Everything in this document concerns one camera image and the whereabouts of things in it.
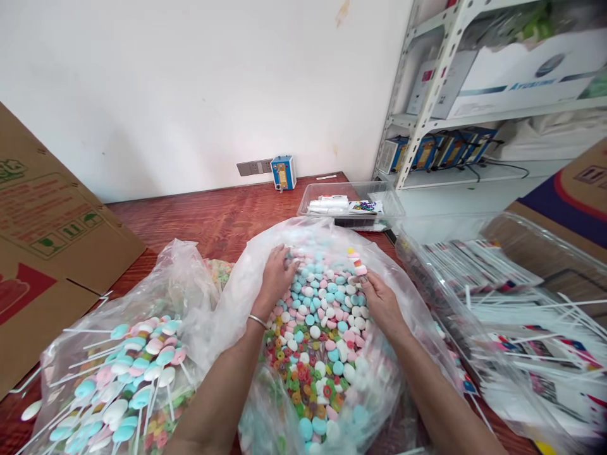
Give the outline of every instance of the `wooden table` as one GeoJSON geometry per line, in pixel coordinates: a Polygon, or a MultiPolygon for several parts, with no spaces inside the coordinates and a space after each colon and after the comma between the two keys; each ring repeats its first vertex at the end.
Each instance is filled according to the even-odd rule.
{"type": "MultiPolygon", "coordinates": [[[[321,182],[345,181],[348,181],[345,175],[337,173],[336,178],[321,182]]],[[[110,204],[110,209],[148,246],[112,286],[111,298],[125,295],[149,274],[157,254],[174,238],[199,242],[198,250],[205,258],[236,262],[250,238],[296,216],[309,183],[318,181],[314,177],[301,178],[293,191],[282,194],[272,183],[264,183],[110,204]]],[[[385,234],[362,235],[398,262],[395,249],[385,234]]],[[[34,422],[21,422],[20,416],[29,404],[40,399],[40,380],[33,381],[26,391],[25,397],[22,397],[23,393],[14,394],[0,402],[0,419],[4,422],[0,427],[0,455],[16,453],[32,434],[34,422]]],[[[509,453],[537,455],[528,439],[512,433],[484,403],[481,407],[509,453]]],[[[239,452],[236,445],[233,453],[239,452]]]]}

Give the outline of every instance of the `clear plastic bag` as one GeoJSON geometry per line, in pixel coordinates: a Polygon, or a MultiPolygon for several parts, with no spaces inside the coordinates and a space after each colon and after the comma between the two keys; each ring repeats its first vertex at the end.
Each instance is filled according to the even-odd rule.
{"type": "MultiPolygon", "coordinates": [[[[406,273],[375,243],[331,219],[299,217],[279,223],[251,239],[233,268],[221,296],[218,313],[225,312],[235,331],[216,336],[223,348],[234,344],[245,330],[247,315],[259,292],[264,264],[270,250],[284,243],[306,252],[331,256],[347,264],[346,252],[354,248],[363,263],[394,290],[401,313],[443,375],[459,384],[454,361],[434,328],[432,317],[406,273]]],[[[384,422],[392,415],[403,389],[402,372],[394,351],[379,329],[372,326],[357,359],[357,379],[348,390],[338,420],[340,436],[322,444],[322,453],[364,453],[384,422]]],[[[246,453],[305,453],[298,431],[298,416],[278,374],[260,365],[239,425],[241,447],[246,453]]]]}
{"type": "MultiPolygon", "coordinates": [[[[207,373],[208,369],[205,366],[212,365],[215,358],[221,353],[212,352],[209,345],[203,342],[204,335],[212,333],[214,309],[219,301],[220,290],[220,285],[214,283],[211,273],[196,249],[196,243],[175,239],[158,255],[154,270],[128,294],[109,301],[84,316],[72,326],[72,329],[111,331],[120,324],[133,325],[136,322],[163,315],[168,315],[172,319],[181,319],[183,323],[180,326],[178,337],[187,349],[189,358],[185,360],[184,365],[193,384],[189,383],[183,370],[177,366],[177,374],[171,384],[170,397],[171,402],[177,406],[175,409],[177,419],[193,396],[195,388],[207,373]]],[[[70,365],[86,360],[95,350],[102,351],[116,346],[119,342],[109,341],[92,349],[83,348],[106,339],[109,339],[108,333],[63,332],[42,353],[40,364],[42,366],[43,402],[35,424],[34,435],[73,400],[75,387],[84,378],[94,375],[97,370],[54,387],[51,385],[67,378],[69,374],[77,374],[103,363],[104,358],[101,358],[84,363],[79,368],[69,368],[70,365]]],[[[161,415],[163,421],[170,421],[170,418],[165,418],[165,414],[168,413],[168,399],[167,389],[160,389],[154,406],[152,422],[156,422],[154,416],[157,415],[161,415]]],[[[151,434],[148,435],[151,437],[149,440],[145,437],[142,438],[143,440],[139,443],[139,451],[149,452],[153,449],[162,449],[174,428],[174,424],[165,425],[165,431],[156,441],[153,440],[151,434]]],[[[134,438],[128,443],[123,443],[118,453],[126,452],[133,441],[134,438]]],[[[36,442],[30,444],[24,453],[41,454],[48,446],[50,443],[48,432],[46,432],[36,442]]],[[[62,452],[59,450],[61,447],[62,445],[58,444],[51,454],[62,452]]],[[[96,453],[103,455],[109,454],[111,451],[112,444],[96,453]]]]}

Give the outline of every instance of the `candy pile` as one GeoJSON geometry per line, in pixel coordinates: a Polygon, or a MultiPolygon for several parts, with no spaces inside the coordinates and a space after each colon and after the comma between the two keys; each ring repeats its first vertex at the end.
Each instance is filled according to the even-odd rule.
{"type": "MultiPolygon", "coordinates": [[[[146,429],[156,431],[157,424],[154,420],[149,424],[149,420],[159,389],[166,388],[171,397],[171,384],[176,376],[174,367],[181,368],[193,393],[194,384],[184,365],[187,353],[176,337],[180,324],[181,320],[165,315],[132,327],[121,324],[112,331],[67,329],[68,332],[109,334],[109,339],[85,346],[85,351],[112,341],[121,342],[101,352],[89,351],[85,361],[70,368],[91,362],[100,364],[50,385],[53,388],[75,378],[83,379],[75,383],[78,385],[74,398],[18,454],[45,432],[50,432],[50,446],[41,452],[44,455],[55,450],[66,454],[95,453],[112,443],[114,455],[123,442],[130,440],[134,443],[133,452],[137,453],[141,428],[144,434],[146,429]]],[[[171,399],[168,407],[174,422],[176,415],[171,399]]]]}
{"type": "MultiPolygon", "coordinates": [[[[359,351],[371,327],[365,294],[356,276],[367,273],[360,255],[348,249],[350,264],[332,264],[321,253],[291,250],[287,263],[300,266],[291,289],[278,301],[266,333],[266,357],[286,384],[299,416],[299,431],[309,452],[340,435],[339,412],[357,368],[365,363],[359,351]]],[[[354,409],[364,424],[369,414],[354,409]]]]}

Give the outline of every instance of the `silver bracelet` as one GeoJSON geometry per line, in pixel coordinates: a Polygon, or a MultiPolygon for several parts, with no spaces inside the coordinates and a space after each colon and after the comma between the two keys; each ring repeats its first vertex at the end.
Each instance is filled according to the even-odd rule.
{"type": "Polygon", "coordinates": [[[253,315],[249,315],[248,317],[249,317],[249,319],[252,319],[252,320],[254,320],[254,321],[257,321],[258,323],[260,323],[261,325],[263,325],[263,326],[264,326],[264,329],[265,329],[265,330],[267,330],[267,325],[266,325],[266,323],[265,323],[265,322],[263,322],[263,321],[262,321],[260,318],[258,318],[257,316],[253,316],[253,315]]]}

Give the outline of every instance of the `plastic container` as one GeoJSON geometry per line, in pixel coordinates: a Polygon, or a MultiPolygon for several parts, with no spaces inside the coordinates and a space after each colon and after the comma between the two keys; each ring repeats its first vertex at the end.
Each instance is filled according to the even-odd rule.
{"type": "Polygon", "coordinates": [[[335,225],[355,231],[382,232],[394,227],[399,218],[405,216],[396,192],[391,184],[385,181],[346,182],[346,183],[312,183],[305,189],[297,216],[332,217],[335,225]],[[310,201],[320,196],[347,196],[349,201],[381,201],[382,214],[319,214],[309,210],[310,201]]]}
{"type": "MultiPolygon", "coordinates": [[[[421,246],[440,241],[480,238],[497,241],[511,260],[524,261],[527,270],[544,277],[545,282],[538,289],[553,294],[563,292],[572,301],[605,299],[607,293],[601,287],[605,289],[607,283],[607,266],[538,225],[507,212],[406,218],[395,227],[394,232],[397,235],[398,258],[416,283],[422,297],[457,343],[462,360],[475,376],[474,380],[481,389],[483,384],[492,382],[491,387],[502,388],[504,393],[512,395],[511,406],[494,408],[506,424],[518,435],[551,445],[557,453],[583,453],[588,450],[588,445],[595,444],[596,439],[574,439],[565,431],[549,411],[546,400],[533,391],[528,377],[515,367],[510,357],[499,352],[495,344],[489,342],[479,320],[445,284],[441,271],[432,264],[421,246]],[[580,286],[579,274],[576,273],[549,277],[549,265],[564,261],[568,261],[567,264],[575,262],[576,269],[582,270],[588,283],[595,286],[580,286]],[[496,375],[483,377],[479,369],[475,368],[474,362],[479,360],[470,359],[470,349],[466,342],[473,336],[486,341],[483,355],[487,356],[487,360],[484,366],[496,375]]],[[[491,400],[483,395],[491,406],[491,400]]]]}

